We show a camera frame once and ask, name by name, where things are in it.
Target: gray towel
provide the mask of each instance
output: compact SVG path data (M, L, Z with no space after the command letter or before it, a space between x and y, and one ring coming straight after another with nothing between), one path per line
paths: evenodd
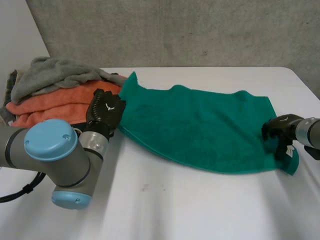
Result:
M122 86L126 78L75 61L40 56L32 60L30 68L13 87L11 100L20 104L31 96L60 88L74 88L89 80L103 80Z

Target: towel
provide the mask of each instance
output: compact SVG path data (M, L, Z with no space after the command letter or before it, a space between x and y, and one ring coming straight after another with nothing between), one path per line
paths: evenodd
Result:
M62 119L70 124L86 121L86 112L96 89L118 94L121 87L110 82L92 80L75 88L61 88L47 94L33 96L17 105L9 102L6 108L19 118L14 127L31 128L48 119Z
M14 85L11 100L20 104L31 96L51 93L60 88L74 88L89 80L105 80L122 86L126 78L67 59L36 57Z
M274 158L277 141L264 142L262 125L276 117L267 97L189 89L146 89L132 73L120 93L126 101L119 129L147 150L180 164L225 174L282 169L294 174L294 149Z

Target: table surface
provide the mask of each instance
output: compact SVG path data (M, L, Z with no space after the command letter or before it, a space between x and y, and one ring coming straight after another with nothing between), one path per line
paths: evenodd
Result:
M136 71L146 88L181 84L219 93L268 96L277 115L320 118L320 101L283 67L105 68ZM92 203L66 210L51 203L49 178L29 195L0 204L3 240L318 240L320 163L295 142L294 176L280 170L226 175L164 160L117 131ZM18 191L35 173L2 168L0 196Z

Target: green towel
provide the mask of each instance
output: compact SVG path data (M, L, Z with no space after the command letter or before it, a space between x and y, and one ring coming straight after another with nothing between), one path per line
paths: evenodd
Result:
M273 153L277 140L264 142L262 125L276 117L267 97L246 91L232 94L189 89L169 90L138 85L133 72L120 97L126 108L119 129L163 158L194 168L247 174L277 168L292 175L299 164L296 150L283 161Z

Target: gray wall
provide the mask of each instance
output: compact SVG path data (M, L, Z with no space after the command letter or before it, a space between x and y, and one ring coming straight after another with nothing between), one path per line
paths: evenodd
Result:
M319 0L27 3L52 57L98 67L283 66L320 97Z

